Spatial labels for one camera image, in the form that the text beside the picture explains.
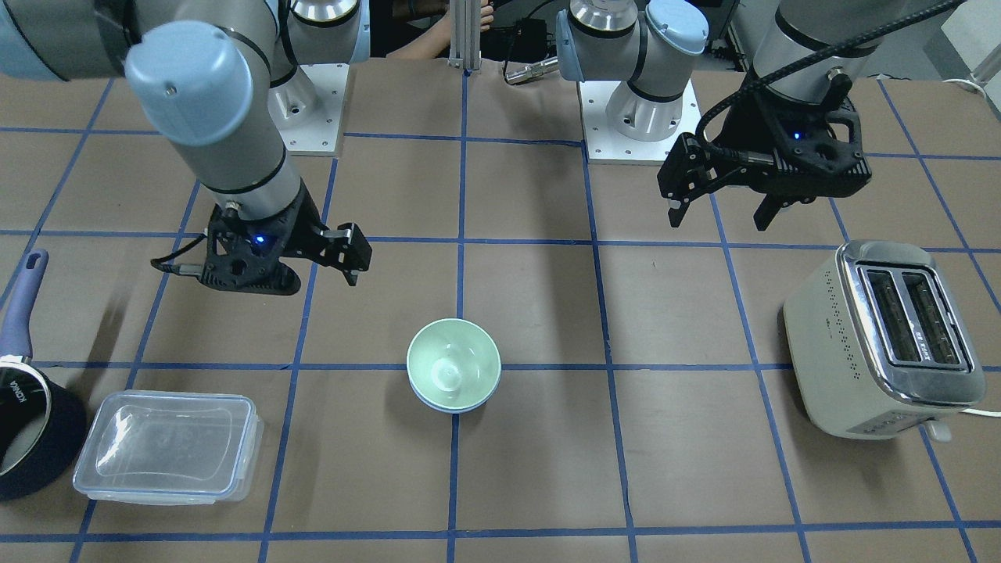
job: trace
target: green bowl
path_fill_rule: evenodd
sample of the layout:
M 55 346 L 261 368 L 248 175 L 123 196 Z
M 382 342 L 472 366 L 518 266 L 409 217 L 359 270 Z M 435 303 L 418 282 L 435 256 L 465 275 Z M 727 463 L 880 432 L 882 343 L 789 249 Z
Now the green bowl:
M 406 351 L 413 393 L 442 413 L 482 405 L 500 383 L 500 354 L 485 331 L 462 319 L 441 319 L 417 332 Z

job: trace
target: pot handle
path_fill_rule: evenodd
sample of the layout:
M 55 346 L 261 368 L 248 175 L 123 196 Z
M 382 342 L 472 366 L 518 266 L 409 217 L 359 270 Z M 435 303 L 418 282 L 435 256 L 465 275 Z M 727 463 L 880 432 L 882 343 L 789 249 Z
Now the pot handle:
M 0 329 L 0 356 L 31 358 L 31 333 L 28 322 L 48 263 L 49 253 L 41 248 L 29 252 L 21 262 L 14 291 L 11 293 L 10 301 L 7 302 L 3 328 Z

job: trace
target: table surface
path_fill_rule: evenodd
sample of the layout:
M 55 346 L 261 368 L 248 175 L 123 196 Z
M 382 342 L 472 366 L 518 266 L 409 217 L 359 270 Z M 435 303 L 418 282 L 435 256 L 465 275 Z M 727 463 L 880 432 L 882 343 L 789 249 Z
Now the table surface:
M 697 72 L 703 109 L 741 78 Z M 748 189 L 671 228 L 656 168 L 589 165 L 556 76 L 371 60 L 349 87 L 339 157 L 295 161 L 329 223 L 364 229 L 371 270 L 348 288 L 291 260 L 303 290 L 262 297 L 149 266 L 211 200 L 123 80 L 0 78 L 3 300 L 26 248 L 51 253 L 36 366 L 91 414 L 125 388 L 234 393 L 266 424 L 246 500 L 94 503 L 67 472 L 0 505 L 0 560 L 1001 561 L 1001 423 L 957 417 L 951 444 L 830 437 L 777 321 L 849 237 L 918 244 L 1001 410 L 1001 123 L 976 94 L 860 81 L 872 182 L 758 232 Z M 403 367 L 447 317 L 505 363 L 461 416 Z

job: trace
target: clear plastic lid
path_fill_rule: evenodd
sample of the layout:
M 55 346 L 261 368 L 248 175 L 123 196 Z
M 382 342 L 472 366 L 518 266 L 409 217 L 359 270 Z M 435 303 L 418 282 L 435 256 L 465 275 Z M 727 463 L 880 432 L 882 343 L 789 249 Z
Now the clear plastic lid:
M 254 404 L 238 395 L 115 393 L 94 417 L 73 486 L 140 504 L 226 500 L 245 493 L 258 427 Z

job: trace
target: white mounting plate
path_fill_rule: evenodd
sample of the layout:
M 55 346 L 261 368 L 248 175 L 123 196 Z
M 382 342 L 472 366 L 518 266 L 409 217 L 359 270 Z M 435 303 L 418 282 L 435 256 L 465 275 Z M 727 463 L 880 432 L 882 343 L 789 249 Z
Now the white mounting plate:
M 347 63 L 335 63 L 306 64 L 301 68 L 316 87 L 319 103 L 298 126 L 279 129 L 281 138 L 291 154 L 336 156 L 349 67 Z
M 614 80 L 592 80 L 580 82 L 581 118 L 584 122 L 584 137 L 588 142 L 588 158 L 595 164 L 662 164 L 675 145 L 675 139 L 683 131 L 695 132 L 702 113 L 695 99 L 692 81 L 685 86 L 682 94 L 684 109 L 678 127 L 670 137 L 662 141 L 639 141 L 617 131 L 609 123 L 605 108 L 612 98 L 612 92 L 619 86 Z

